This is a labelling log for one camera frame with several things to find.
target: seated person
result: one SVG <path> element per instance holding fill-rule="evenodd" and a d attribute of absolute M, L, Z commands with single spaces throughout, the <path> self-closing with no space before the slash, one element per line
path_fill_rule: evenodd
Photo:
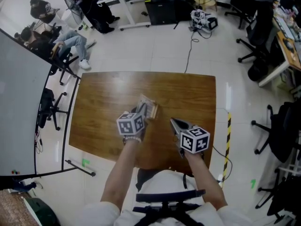
<path fill-rule="evenodd" d="M 22 41 L 22 39 L 21 39 L 20 36 L 21 36 L 21 34 L 19 34 L 18 32 L 16 32 L 15 35 L 14 35 L 14 39 L 16 40 L 16 42 L 18 44 L 24 45 L 24 42 Z"/>
<path fill-rule="evenodd" d="M 58 56 L 63 57 L 65 55 L 64 52 L 67 49 L 75 46 L 80 59 L 79 66 L 82 69 L 91 68 L 89 61 L 86 59 L 86 47 L 89 48 L 93 46 L 95 44 L 95 41 L 86 45 L 87 39 L 72 30 L 60 35 L 53 43 L 49 43 L 47 40 L 44 40 L 41 37 L 39 38 L 38 34 L 39 33 L 31 30 L 29 27 L 24 28 L 21 33 L 21 39 L 29 43 L 28 47 L 34 53 L 38 54 L 42 58 L 49 59 L 56 51 L 56 49 L 59 49 Z"/>

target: computer tower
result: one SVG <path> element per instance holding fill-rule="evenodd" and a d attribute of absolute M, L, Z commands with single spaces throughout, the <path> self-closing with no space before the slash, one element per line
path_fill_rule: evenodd
<path fill-rule="evenodd" d="M 145 0 L 151 25 L 176 24 L 174 0 Z"/>

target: white shirt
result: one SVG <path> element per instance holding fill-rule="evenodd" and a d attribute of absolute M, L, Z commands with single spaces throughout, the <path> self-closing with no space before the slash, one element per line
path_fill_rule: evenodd
<path fill-rule="evenodd" d="M 186 177 L 186 190 L 194 190 L 196 188 L 194 178 Z M 156 174 L 153 178 L 145 182 L 139 193 L 175 193 L 185 191 L 183 187 L 183 174 L 165 170 Z M 192 199 L 186 202 L 197 203 L 202 198 Z M 139 207 L 148 206 L 148 204 L 136 204 Z M 211 203 L 207 202 L 195 210 L 187 211 L 197 222 L 201 222 L 204 226 L 251 226 L 252 221 L 230 206 L 222 207 L 217 210 Z M 145 216 L 144 213 L 137 213 L 124 210 L 120 214 L 119 208 L 110 202 L 98 202 L 86 205 L 80 213 L 79 219 L 76 220 L 76 226 L 134 226 Z M 182 226 L 174 218 L 160 219 L 152 226 Z"/>

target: floor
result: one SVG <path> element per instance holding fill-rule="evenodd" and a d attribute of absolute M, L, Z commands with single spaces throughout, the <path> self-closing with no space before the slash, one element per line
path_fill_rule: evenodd
<path fill-rule="evenodd" d="M 121 16 L 119 24 L 126 24 L 120 5 L 112 6 L 115 15 Z M 147 20 L 141 15 L 145 10 L 143 4 L 131 6 L 135 20 Z M 237 58 L 246 55 L 249 51 L 237 44 L 237 38 L 245 38 L 244 30 L 238 29 L 236 18 L 225 17 L 224 9 L 219 8 L 217 13 L 219 26 L 212 37 L 203 39 L 198 34 L 194 37 L 199 43 L 192 44 L 192 51 L 187 73 L 206 74 L 216 77 L 216 126 L 214 146 L 221 152 L 226 151 L 227 139 L 227 112 L 231 112 L 232 126 L 229 158 L 233 162 L 230 177 L 225 181 L 223 190 L 229 205 L 242 210 L 253 221 L 254 225 L 265 226 L 274 222 L 274 217 L 267 217 L 269 204 L 260 210 L 255 210 L 257 202 L 265 195 L 258 193 L 257 187 L 273 184 L 274 169 L 278 161 L 267 148 L 260 156 L 253 153 L 254 148 L 261 146 L 267 138 L 267 133 L 253 128 L 251 120 L 269 126 L 267 105 L 273 106 L 275 111 L 285 101 L 292 98 L 286 92 L 276 89 L 272 83 L 259 88 L 256 82 L 249 80 L 247 71 L 250 61 L 243 64 Z M 180 22 L 174 30 L 174 25 L 151 26 L 127 29 L 123 32 L 116 30 L 107 35 L 97 31 L 84 32 L 89 40 L 96 39 L 97 44 L 90 51 L 90 64 L 92 69 L 88 72 L 105 71 L 157 71 L 176 72 L 185 71 L 187 56 L 190 49 L 191 32 L 188 22 Z M 75 63 L 72 69 L 80 76 L 85 71 L 78 68 Z M 60 108 L 68 109 L 74 78 L 66 75 L 67 83 L 59 85 L 60 73 L 50 77 L 48 88 L 58 97 L 66 91 L 68 95 L 61 101 Z M 37 171 L 39 173 L 59 170 L 61 167 L 61 151 L 63 140 L 63 125 L 66 116 L 59 116 L 61 131 L 55 131 L 50 121 L 41 130 L 43 139 L 43 152 L 37 155 Z M 76 220 L 79 210 L 84 205 L 98 202 L 101 198 L 105 181 L 114 166 L 114 162 L 80 151 L 68 145 L 69 132 L 65 158 L 71 159 L 81 165 L 82 159 L 90 161 L 86 165 L 88 170 L 96 172 L 93 178 L 79 170 L 47 176 L 38 180 L 44 189 L 35 189 L 37 197 L 46 202 L 58 216 L 61 225 L 71 226 Z M 223 172 L 224 158 L 213 151 L 210 171 L 215 178 Z M 132 183 L 123 209 L 131 210 L 135 203 L 135 181 L 137 169 L 134 170 Z M 251 180 L 256 180 L 252 188 Z"/>

